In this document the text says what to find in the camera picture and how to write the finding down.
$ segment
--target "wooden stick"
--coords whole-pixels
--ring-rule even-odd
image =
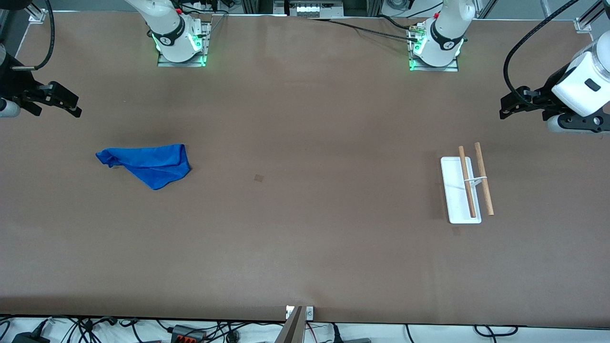
[[[479,164],[479,174],[480,176],[487,176],[485,174],[485,165],[483,164],[483,154],[481,152],[481,144],[479,142],[475,143],[476,150],[476,162]],[[487,215],[493,215],[493,205],[492,205],[492,196],[489,193],[489,183],[487,183],[487,179],[482,179],[481,183],[483,184],[483,196],[485,197],[485,206],[487,207]]]
[[[468,167],[466,167],[466,155],[464,154],[464,147],[459,146],[459,160],[462,162],[462,175],[464,175],[464,187],[466,188],[466,197],[468,198],[468,208],[470,209],[470,218],[476,218],[475,201],[472,198],[472,187],[468,176]]]

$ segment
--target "white tray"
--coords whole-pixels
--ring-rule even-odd
[[[466,167],[468,169],[468,178],[474,178],[472,163],[470,163],[469,157],[466,157]],[[479,199],[476,196],[475,186],[470,187],[472,188],[472,198],[475,202],[476,217],[470,217],[468,198],[466,197],[466,188],[464,186],[464,175],[462,174],[462,164],[459,157],[442,157],[440,159],[440,168],[443,172],[449,222],[452,224],[480,224],[481,211],[479,210]]]

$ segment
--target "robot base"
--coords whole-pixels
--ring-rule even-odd
[[[422,23],[417,24],[417,31],[407,30],[407,37],[416,38],[418,42],[408,42],[407,50],[409,51],[409,70],[422,70],[422,71],[458,71],[458,59],[454,58],[451,63],[444,67],[434,67],[422,61],[422,59],[414,54],[414,50],[421,47],[422,42],[426,40],[425,28]]]
[[[184,62],[172,62],[166,59],[160,52],[159,47],[157,47],[157,51],[159,52],[159,56],[157,58],[157,66],[158,67],[205,67],[207,62],[207,51],[210,46],[210,31],[212,29],[212,25],[209,22],[201,22],[199,19],[195,20],[196,23],[201,23],[201,26],[196,25],[195,34],[201,34],[202,38],[194,38],[193,44],[197,46],[197,44],[201,45],[202,48],[198,51],[193,57]]]

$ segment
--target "blue cloth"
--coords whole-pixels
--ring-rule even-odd
[[[156,148],[108,148],[95,154],[112,168],[123,165],[148,187],[157,190],[190,171],[184,144]]]

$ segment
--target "brown table surface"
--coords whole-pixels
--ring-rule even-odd
[[[0,123],[1,312],[608,326],[610,139],[498,119],[504,57],[535,22],[475,21],[460,72],[427,73],[401,41],[301,18],[225,18],[205,68],[157,68],[137,13],[56,21],[35,75],[83,114]],[[20,60],[48,34],[32,26]],[[515,85],[588,41],[549,24]],[[451,225],[439,159],[475,142],[496,216]],[[95,158],[170,143],[192,171],[158,191]]]

